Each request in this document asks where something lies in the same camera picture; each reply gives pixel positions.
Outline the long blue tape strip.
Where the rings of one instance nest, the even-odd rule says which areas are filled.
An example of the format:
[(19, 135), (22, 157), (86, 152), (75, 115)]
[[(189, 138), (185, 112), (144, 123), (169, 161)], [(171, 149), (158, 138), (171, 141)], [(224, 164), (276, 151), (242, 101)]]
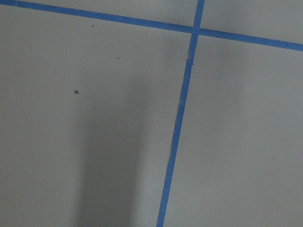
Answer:
[(164, 226), (164, 221), (165, 221), (165, 216), (166, 216), (166, 211), (167, 211), (167, 206), (168, 206), (168, 201), (169, 201), (169, 193), (170, 193), (173, 172), (174, 172), (174, 167), (175, 167), (175, 162), (176, 162), (176, 157), (177, 157), (178, 143), (179, 143), (179, 138), (180, 138), (180, 134), (181, 134), (181, 127), (182, 127), (182, 122), (183, 122), (183, 117), (184, 117), (184, 111), (185, 111), (185, 107), (186, 107), (188, 88), (189, 88), (189, 83), (190, 83), (190, 78), (191, 78), (191, 70), (192, 70), (192, 66), (194, 64), (196, 45), (197, 45), (199, 29), (200, 29), (200, 25), (201, 25), (201, 21), (202, 21), (204, 4), (205, 4), (205, 2), (203, 0), (199, 0), (197, 2), (195, 18), (194, 18), (194, 22), (193, 22), (192, 33), (191, 33), (189, 49), (188, 49), (189, 50), (188, 59), (186, 62), (181, 91), (180, 91), (178, 110), (177, 110), (174, 131), (173, 131), (173, 136), (172, 136), (172, 142), (171, 142), (171, 151), (170, 151), (170, 156), (169, 156), (169, 160), (168, 160), (167, 168), (166, 168), (165, 180), (164, 180), (162, 194), (161, 194), (161, 201), (160, 201), (160, 207), (159, 207), (159, 213), (158, 213), (158, 217), (157, 217), (156, 227)]

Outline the crossing blue tape strip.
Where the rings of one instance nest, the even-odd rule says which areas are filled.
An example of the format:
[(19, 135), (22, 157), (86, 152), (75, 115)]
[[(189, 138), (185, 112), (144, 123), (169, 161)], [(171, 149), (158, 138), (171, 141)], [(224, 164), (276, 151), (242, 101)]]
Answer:
[[(1, 3), (1, 5), (18, 7), (18, 8), (34, 9), (34, 10), (40, 10), (40, 11), (73, 15), (73, 16), (78, 16), (78, 17), (93, 18), (93, 19), (112, 21), (112, 22), (117, 22), (117, 23), (122, 23), (122, 24), (130, 24), (130, 25), (143, 26), (143, 27), (152, 27), (152, 28), (176, 31), (176, 32), (187, 33), (187, 34), (192, 33), (192, 31), (194, 30), (192, 26), (184, 26), (184, 25), (165, 23), (165, 22), (153, 21), (153, 20), (146, 20), (146, 19), (140, 19), (140, 18), (134, 18), (134, 17), (125, 17), (125, 16), (100, 13), (100, 12), (94, 12), (94, 11), (87, 11), (87, 10), (81, 10), (81, 9), (72, 9), (72, 8), (66, 8), (66, 7), (45, 5), (45, 4), (41, 4), (41, 3), (33, 3), (33, 2), (27, 2), (27, 1), (2, 0), (0, 3)], [(303, 45), (298, 44), (298, 43), (280, 41), (280, 40), (256, 37), (256, 36), (250, 36), (250, 35), (242, 35), (242, 34), (237, 34), (237, 33), (229, 33), (229, 32), (217, 31), (217, 30), (211, 30), (211, 29), (205, 29), (205, 28), (200, 28), (198, 31), (198, 35), (221, 38), (221, 39), (226, 39), (226, 40), (246, 42), (246, 43), (251, 43), (251, 44), (260, 44), (260, 45), (272, 46), (272, 47), (295, 50), (295, 51), (303, 50)]]

